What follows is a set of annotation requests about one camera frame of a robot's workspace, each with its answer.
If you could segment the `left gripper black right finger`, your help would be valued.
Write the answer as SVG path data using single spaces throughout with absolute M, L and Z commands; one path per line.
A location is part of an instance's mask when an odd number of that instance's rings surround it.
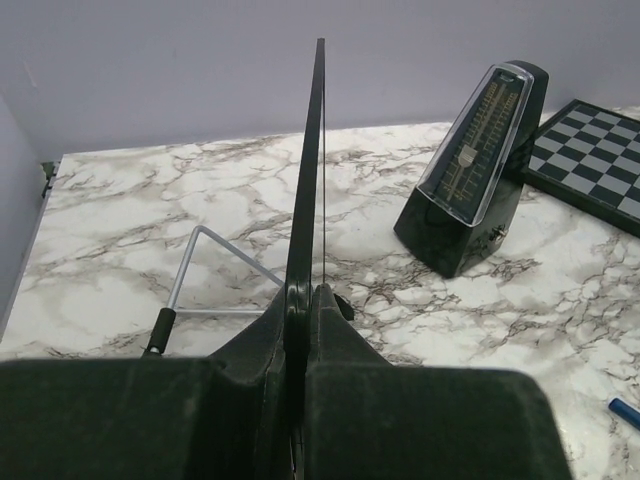
M 549 401 L 528 375 L 395 366 L 313 296 L 305 383 L 309 479 L 568 479 Z

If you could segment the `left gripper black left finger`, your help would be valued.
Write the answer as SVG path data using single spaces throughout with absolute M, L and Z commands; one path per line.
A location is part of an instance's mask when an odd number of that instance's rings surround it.
M 1 366 L 5 479 L 286 479 L 284 298 L 207 357 Z

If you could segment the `whiteboard with black frame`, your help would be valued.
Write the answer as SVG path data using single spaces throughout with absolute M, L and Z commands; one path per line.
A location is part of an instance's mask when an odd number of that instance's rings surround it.
M 312 303 L 312 265 L 318 159 L 325 86 L 325 40 L 316 51 L 285 276 L 283 346 L 293 477 L 304 477 L 303 407 Z

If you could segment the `blue marker cap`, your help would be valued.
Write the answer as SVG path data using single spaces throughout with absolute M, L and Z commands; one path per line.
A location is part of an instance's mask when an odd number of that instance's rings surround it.
M 640 411 L 620 398 L 614 398 L 608 403 L 608 409 L 620 419 L 640 430 Z

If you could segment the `black metronome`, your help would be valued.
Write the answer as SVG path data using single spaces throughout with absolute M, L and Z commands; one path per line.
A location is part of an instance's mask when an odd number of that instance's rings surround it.
M 522 60 L 491 66 L 409 196 L 394 232 L 442 277 L 461 275 L 506 238 L 548 82 L 545 70 Z

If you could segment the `black grey chessboard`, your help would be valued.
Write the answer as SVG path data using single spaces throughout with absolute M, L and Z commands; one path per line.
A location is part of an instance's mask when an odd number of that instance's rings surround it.
M 639 120 L 575 99 L 538 128 L 526 183 L 639 235 Z

